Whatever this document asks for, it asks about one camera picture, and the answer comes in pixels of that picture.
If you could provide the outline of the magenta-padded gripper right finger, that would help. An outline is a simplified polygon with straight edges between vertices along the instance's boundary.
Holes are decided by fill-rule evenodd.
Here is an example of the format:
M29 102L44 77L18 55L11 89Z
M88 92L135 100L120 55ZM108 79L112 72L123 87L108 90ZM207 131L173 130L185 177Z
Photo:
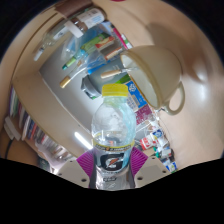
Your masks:
M148 157L137 148L132 149L129 167L131 187L143 187L170 174L170 171L156 156Z

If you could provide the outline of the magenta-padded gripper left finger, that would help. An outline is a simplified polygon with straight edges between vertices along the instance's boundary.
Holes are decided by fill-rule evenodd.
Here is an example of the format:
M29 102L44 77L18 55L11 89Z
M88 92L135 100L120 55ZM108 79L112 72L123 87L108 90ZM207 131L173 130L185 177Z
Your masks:
M77 159L70 159L58 170L57 176L83 188L91 186L94 171L94 155L87 151Z

